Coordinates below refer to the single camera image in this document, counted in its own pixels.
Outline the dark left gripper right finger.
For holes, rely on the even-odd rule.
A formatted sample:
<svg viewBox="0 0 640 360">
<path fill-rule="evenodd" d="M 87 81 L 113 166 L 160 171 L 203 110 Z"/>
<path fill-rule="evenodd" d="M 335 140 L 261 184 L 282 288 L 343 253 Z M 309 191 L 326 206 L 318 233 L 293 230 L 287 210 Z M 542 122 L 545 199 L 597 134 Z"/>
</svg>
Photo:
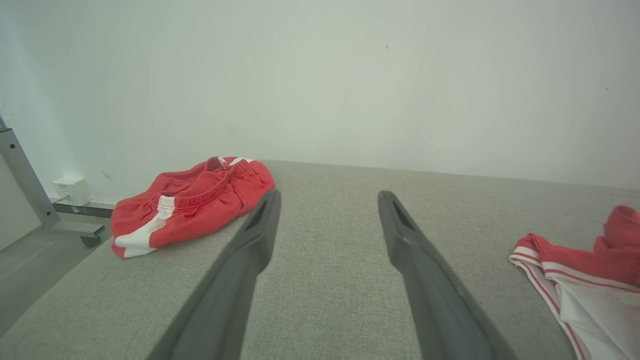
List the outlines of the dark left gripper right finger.
<svg viewBox="0 0 640 360">
<path fill-rule="evenodd" d="M 377 196 L 387 254 L 401 273 L 425 360 L 514 360 L 514 351 L 400 199 Z"/>
</svg>

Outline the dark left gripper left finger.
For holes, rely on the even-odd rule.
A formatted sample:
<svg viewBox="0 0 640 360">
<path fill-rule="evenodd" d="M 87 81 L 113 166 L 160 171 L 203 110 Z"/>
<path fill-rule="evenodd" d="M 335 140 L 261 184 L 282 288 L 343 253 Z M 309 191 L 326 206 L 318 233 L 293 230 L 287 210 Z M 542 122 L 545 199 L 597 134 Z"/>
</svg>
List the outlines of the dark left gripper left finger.
<svg viewBox="0 0 640 360">
<path fill-rule="evenodd" d="M 282 198 L 268 190 L 205 272 L 150 352 L 151 360 L 237 360 L 259 274 L 274 253 Z"/>
</svg>

